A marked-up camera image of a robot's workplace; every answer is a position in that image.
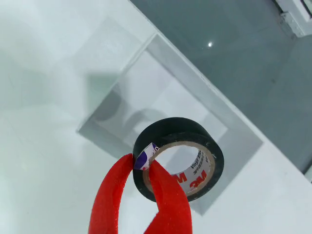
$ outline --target tape core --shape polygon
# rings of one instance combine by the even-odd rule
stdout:
[[[215,159],[213,154],[206,147],[191,141],[169,143],[160,147],[158,151],[154,153],[149,159],[149,165],[165,150],[180,145],[186,145],[198,149],[198,155],[194,162],[184,171],[172,175],[177,179],[186,196],[189,196],[196,194],[199,190],[205,187],[214,174]],[[153,193],[153,188],[149,179],[149,168],[143,171],[143,181],[148,190]]]

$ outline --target black electrical tape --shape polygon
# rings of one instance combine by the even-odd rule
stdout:
[[[208,176],[206,176],[206,173],[204,173],[206,179],[205,182],[201,185],[199,184],[200,182],[202,182],[202,180],[200,180],[201,177],[198,178],[199,183],[197,180],[193,181],[193,183],[191,184],[187,184],[186,182],[184,183],[181,176],[181,181],[184,184],[187,184],[187,187],[185,186],[185,188],[183,188],[182,184],[180,183],[183,190],[185,192],[188,189],[190,190],[190,188],[188,187],[191,187],[193,189],[190,192],[186,192],[188,201],[193,201],[206,194],[217,183],[217,181],[221,177],[224,167],[224,158],[221,149],[200,124],[196,123],[193,120],[181,117],[166,118],[151,124],[136,139],[133,148],[134,165],[139,155],[151,143],[159,147],[159,151],[161,151],[162,148],[167,149],[172,146],[183,144],[189,145],[188,143],[190,142],[194,143],[194,145],[197,145],[197,148],[200,148],[197,156],[198,159],[200,159],[200,157],[205,159],[204,163],[202,162],[203,160],[201,160],[200,162],[195,161],[193,165],[197,166],[198,168],[198,165],[200,165],[201,163],[201,166],[203,168],[203,164],[207,162],[206,164],[210,166],[210,172],[207,172]],[[197,171],[194,170],[193,167],[191,170],[193,170],[192,173],[194,174],[194,176],[200,176],[200,171],[198,171],[198,174],[196,175],[195,173],[197,173]],[[134,169],[133,178],[135,185],[140,193],[147,199],[151,201],[156,201],[151,186],[147,186],[147,180],[149,181],[148,170],[143,171]]]

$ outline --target white table surface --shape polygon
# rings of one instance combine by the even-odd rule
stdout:
[[[1,0],[0,11],[0,233],[87,233],[116,159],[76,130],[156,29],[126,0]],[[265,143],[204,216],[192,212],[194,233],[311,233],[310,183],[250,126]],[[142,233],[156,211],[130,176],[120,233]]]

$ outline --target electrical tape roll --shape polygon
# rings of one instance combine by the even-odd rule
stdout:
[[[193,164],[174,176],[188,201],[205,195],[219,180],[224,167],[223,153],[208,132],[197,122],[181,117],[159,120],[138,136],[133,148],[133,178],[140,193],[156,201],[148,167],[168,148],[187,145],[198,148]]]

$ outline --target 3m logo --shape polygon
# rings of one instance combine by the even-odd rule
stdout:
[[[184,172],[180,173],[179,176],[173,175],[173,177],[174,177],[179,183],[183,183],[183,182],[187,181],[187,178],[186,178]]]
[[[197,188],[197,186],[198,186],[201,182],[203,182],[203,181],[205,180],[205,178],[207,177],[205,170],[203,170],[203,171],[201,172],[201,176],[202,176],[202,177],[200,177],[200,176],[197,177],[197,179],[194,180],[194,181],[190,184],[190,188],[191,188],[191,187]]]

